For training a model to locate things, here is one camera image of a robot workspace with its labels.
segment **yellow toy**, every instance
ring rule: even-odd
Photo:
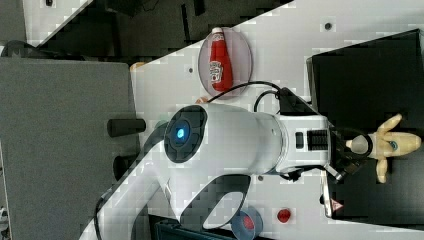
[[[369,134],[373,149],[368,157],[377,159],[377,179],[381,183],[386,182],[387,157],[406,155],[417,150],[421,146],[421,138],[404,132],[390,132],[402,120],[402,115],[397,114],[383,123],[377,132]],[[352,152],[364,153],[367,150],[367,143],[363,136],[358,136],[347,141],[346,146]]]

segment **white plate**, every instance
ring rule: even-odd
[[[222,28],[225,42],[227,44],[228,55],[230,56],[233,71],[233,86],[249,82],[252,74],[252,54],[246,39],[239,32],[231,28]],[[198,69],[199,77],[206,91],[212,96],[221,92],[216,91],[209,80],[209,59],[211,56],[212,34],[209,34],[203,42],[199,53]],[[229,99],[240,96],[245,87],[231,91],[220,99]]]

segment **ketchup bottle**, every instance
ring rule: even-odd
[[[210,81],[216,91],[226,91],[233,86],[233,70],[227,52],[224,32],[221,28],[212,29],[212,48],[209,60]]]

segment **white table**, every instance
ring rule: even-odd
[[[23,0],[27,42],[34,47],[47,42],[93,0]]]
[[[324,29],[327,22],[333,24],[329,31]],[[241,32],[251,47],[252,81],[274,82],[309,100],[307,58],[415,28],[424,29],[424,1],[296,0],[242,23],[234,30]],[[149,64],[132,67],[137,115],[147,122],[146,132],[140,134],[141,144],[158,121],[169,120],[182,106],[208,95],[197,70],[201,44],[198,42]],[[253,110],[256,97],[267,89],[251,86],[242,97],[216,102]],[[278,110],[272,96],[265,97],[263,102],[260,111],[275,113]],[[277,176],[265,176],[262,182],[253,178],[246,204],[262,214],[264,232],[261,236],[296,240],[424,238],[424,232],[326,218],[318,201],[320,172],[312,171],[303,176],[296,183]],[[148,206],[150,214],[174,217],[161,192]],[[280,224],[276,219],[282,207],[294,213],[287,224]]]

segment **black handle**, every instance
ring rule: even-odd
[[[119,137],[144,132],[146,122],[143,119],[110,119],[107,132],[110,137]]]

